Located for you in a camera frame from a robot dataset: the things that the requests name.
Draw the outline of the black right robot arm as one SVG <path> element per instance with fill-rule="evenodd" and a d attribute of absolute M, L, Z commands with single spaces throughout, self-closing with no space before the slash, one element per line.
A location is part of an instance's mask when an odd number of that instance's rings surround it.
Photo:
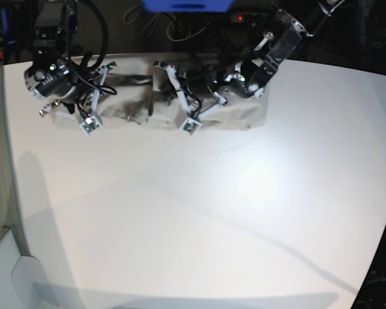
<path fill-rule="evenodd" d="M 102 95 L 116 95 L 106 84 L 107 74 L 116 68 L 115 62 L 104 64 L 108 47 L 107 23 L 92 1 L 83 5 L 94 13 L 102 33 L 100 53 L 94 64 L 89 64 L 92 53 L 83 54 L 80 63 L 73 54 L 80 47 L 73 45 L 77 31 L 77 1 L 46 1 L 34 26 L 33 62 L 24 72 L 28 92 L 37 99 L 48 99 L 39 112 L 41 117 L 58 106 L 64 106 L 69 115 L 78 113 L 86 126 L 99 126 L 97 106 Z"/>

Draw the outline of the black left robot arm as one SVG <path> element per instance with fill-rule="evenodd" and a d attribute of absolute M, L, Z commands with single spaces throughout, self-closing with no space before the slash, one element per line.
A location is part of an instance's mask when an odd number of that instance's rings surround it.
<path fill-rule="evenodd" d="M 228 103 L 226 93 L 253 98 L 264 93 L 280 64 L 303 39 L 313 37 L 342 1 L 279 1 L 271 8 L 234 8 L 220 14 L 201 14 L 200 25 L 190 14 L 175 19 L 175 32 L 187 40 L 213 46 L 216 54 L 206 60 L 193 54 L 189 61 L 157 61 L 167 80 L 158 89 L 165 99 L 176 98 L 191 118 L 206 113 L 203 101 Z"/>

